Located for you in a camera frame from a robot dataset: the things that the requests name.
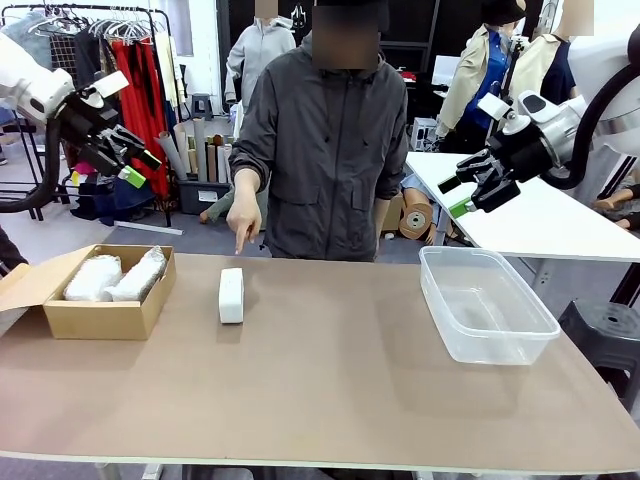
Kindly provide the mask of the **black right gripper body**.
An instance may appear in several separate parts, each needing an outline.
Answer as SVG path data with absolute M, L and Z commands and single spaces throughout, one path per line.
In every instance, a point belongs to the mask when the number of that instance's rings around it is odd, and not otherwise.
M 553 166 L 551 153 L 539 129 L 523 129 L 513 134 L 497 131 L 487 140 L 487 147 L 511 180 L 526 182 Z

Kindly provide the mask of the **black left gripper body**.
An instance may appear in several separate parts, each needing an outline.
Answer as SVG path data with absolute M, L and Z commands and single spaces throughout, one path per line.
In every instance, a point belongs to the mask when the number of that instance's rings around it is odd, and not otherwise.
M 59 141 L 76 148 L 93 139 L 119 132 L 119 113 L 96 88 L 84 88 L 66 96 L 57 111 Z

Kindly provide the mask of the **person's left hand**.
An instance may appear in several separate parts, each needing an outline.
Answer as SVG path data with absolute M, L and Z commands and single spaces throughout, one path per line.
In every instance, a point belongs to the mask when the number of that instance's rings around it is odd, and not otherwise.
M 243 192 L 240 189 L 234 191 L 227 223 L 235 234 L 235 254 L 239 255 L 246 243 L 255 241 L 261 228 L 262 216 L 254 192 Z

